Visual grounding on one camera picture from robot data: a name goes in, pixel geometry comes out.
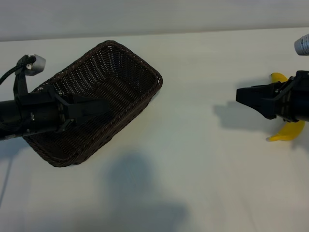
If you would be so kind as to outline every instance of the black cable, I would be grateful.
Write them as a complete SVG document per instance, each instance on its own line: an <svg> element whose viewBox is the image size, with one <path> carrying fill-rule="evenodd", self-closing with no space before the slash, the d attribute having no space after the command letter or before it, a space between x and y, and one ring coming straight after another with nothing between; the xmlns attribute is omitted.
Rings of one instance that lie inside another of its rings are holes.
<svg viewBox="0 0 309 232"><path fill-rule="evenodd" d="M35 57L28 57L21 63L17 64L14 68L7 71L1 78L0 78L0 85L5 81L6 78L8 78L11 74L16 72L17 70L24 68L27 64L34 63Z"/></svg>

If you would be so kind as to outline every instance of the white wall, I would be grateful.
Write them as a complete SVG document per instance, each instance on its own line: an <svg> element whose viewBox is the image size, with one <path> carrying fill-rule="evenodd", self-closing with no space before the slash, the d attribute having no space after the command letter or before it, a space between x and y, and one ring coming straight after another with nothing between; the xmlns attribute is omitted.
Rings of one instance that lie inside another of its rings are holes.
<svg viewBox="0 0 309 232"><path fill-rule="evenodd" d="M0 41L309 26L308 0L2 0Z"/></svg>

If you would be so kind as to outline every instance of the yellow banana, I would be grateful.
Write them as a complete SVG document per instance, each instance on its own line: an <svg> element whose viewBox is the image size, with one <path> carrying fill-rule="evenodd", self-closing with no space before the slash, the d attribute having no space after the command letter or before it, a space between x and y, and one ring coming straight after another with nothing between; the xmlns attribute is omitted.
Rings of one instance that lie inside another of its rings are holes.
<svg viewBox="0 0 309 232"><path fill-rule="evenodd" d="M271 75L271 80L273 83L275 82L286 82L287 78L282 75L281 73L273 73ZM290 141L295 138L297 138L300 133L303 131L303 128L305 126L305 121L298 121L298 122L287 122L282 129L274 136L271 136L267 138L268 141L273 142L273 141Z"/></svg>

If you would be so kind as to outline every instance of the brown wicker basket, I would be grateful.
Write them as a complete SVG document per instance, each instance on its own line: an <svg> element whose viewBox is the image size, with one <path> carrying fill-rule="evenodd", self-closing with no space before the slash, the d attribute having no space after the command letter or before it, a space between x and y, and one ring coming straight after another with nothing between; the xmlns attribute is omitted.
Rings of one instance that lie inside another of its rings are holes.
<svg viewBox="0 0 309 232"><path fill-rule="evenodd" d="M24 139L55 167L80 164L139 115L162 84L161 75L123 45L100 43L40 86L54 85L64 94L107 99L112 114L96 116L62 133Z"/></svg>

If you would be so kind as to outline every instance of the white table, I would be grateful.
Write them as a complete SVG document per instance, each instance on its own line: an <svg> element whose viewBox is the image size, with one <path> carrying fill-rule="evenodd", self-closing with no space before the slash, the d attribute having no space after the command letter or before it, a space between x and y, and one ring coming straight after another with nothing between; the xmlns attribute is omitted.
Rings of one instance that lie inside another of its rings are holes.
<svg viewBox="0 0 309 232"><path fill-rule="evenodd" d="M236 89L309 70L269 29L0 43L0 75L24 55L47 59L28 87L98 43L127 46L163 76L149 106L88 161L55 168L23 139L0 143L0 231L307 232L309 129L266 142L282 121L235 102ZM14 76L0 86L13 99Z"/></svg>

